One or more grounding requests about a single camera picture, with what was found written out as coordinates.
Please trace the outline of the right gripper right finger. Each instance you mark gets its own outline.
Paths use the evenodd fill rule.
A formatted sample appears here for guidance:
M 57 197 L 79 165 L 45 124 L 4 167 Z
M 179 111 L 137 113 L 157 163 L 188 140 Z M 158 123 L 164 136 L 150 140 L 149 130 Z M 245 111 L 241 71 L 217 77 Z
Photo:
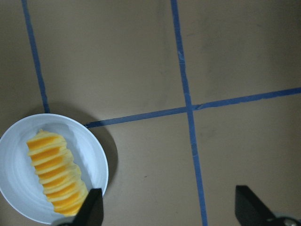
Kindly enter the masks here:
M 248 186 L 236 186 L 235 216 L 241 226 L 278 226 L 279 221 Z

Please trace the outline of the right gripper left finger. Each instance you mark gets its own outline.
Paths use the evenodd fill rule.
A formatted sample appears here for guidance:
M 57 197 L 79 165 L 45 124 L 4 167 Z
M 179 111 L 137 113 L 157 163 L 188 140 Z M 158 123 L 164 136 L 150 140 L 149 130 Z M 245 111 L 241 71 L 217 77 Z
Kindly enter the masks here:
M 72 226 L 101 226 L 103 223 L 103 196 L 101 188 L 92 188 L 79 212 L 75 216 Z

